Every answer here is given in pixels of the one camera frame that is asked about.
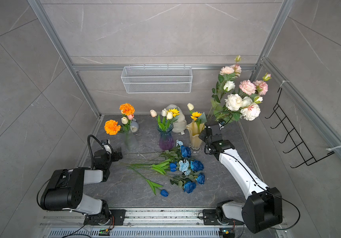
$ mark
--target blue tulip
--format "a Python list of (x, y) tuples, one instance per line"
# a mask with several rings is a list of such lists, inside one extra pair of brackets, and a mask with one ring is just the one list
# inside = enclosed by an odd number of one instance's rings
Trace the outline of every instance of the blue tulip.
[(191, 193), (193, 192), (195, 188), (196, 188), (196, 183), (189, 181), (184, 185), (184, 192)]
[(190, 163), (190, 168), (194, 171), (200, 171), (204, 170), (204, 165), (201, 163), (201, 161), (195, 160), (192, 163)]
[(198, 184), (204, 184), (205, 183), (204, 173), (199, 174), (198, 177), (196, 178), (196, 181)]
[(182, 145), (180, 148), (181, 148), (182, 157), (187, 158), (187, 157), (190, 157), (192, 155), (192, 151), (190, 150), (189, 147)]
[(168, 192), (165, 191), (165, 189), (163, 189), (160, 194), (163, 196), (163, 197), (168, 197)]

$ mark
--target orange carnation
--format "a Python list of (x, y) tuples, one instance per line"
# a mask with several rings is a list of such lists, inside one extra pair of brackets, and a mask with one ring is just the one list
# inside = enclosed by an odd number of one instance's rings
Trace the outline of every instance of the orange carnation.
[(120, 131), (120, 128), (121, 126), (118, 126), (118, 122), (114, 120), (106, 121), (104, 125), (104, 130), (110, 135), (116, 135)]
[(122, 110), (122, 114), (125, 115), (132, 115), (135, 112), (135, 108), (129, 104), (129, 103), (124, 103), (122, 105), (120, 105), (120, 110)]

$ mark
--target zip tie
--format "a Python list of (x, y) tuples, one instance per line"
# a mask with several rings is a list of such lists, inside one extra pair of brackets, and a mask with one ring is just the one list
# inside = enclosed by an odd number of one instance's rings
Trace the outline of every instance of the zip tie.
[(288, 81), (288, 80), (283, 80), (282, 83), (280, 84), (279, 88), (282, 87), (282, 85), (283, 85), (284, 82), (290, 82), (290, 81)]
[(333, 147), (333, 148), (326, 148), (326, 150), (331, 151), (331, 150), (335, 150), (335, 149), (337, 149), (337, 148), (341, 148), (341, 145), (335, 146), (335, 147)]

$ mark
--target yellow sunflower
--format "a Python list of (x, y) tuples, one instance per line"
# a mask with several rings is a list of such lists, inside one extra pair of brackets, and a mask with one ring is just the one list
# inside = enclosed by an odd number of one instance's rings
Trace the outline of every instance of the yellow sunflower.
[(190, 117), (195, 121), (195, 120), (197, 120), (197, 118), (198, 118), (199, 116), (201, 116), (201, 115), (202, 115), (202, 113), (193, 112), (193, 113), (192, 113), (192, 116), (190, 116)]
[(169, 109), (168, 112), (172, 112), (173, 113), (173, 117), (178, 116), (180, 114), (180, 112), (177, 109), (175, 109), (175, 108)]

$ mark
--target gray tile wall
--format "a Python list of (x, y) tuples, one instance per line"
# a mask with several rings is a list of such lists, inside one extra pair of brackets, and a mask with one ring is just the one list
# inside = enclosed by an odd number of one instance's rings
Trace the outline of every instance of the gray tile wall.
[(0, 0), (0, 237), (32, 237), (40, 185), (96, 118), (25, 0)]

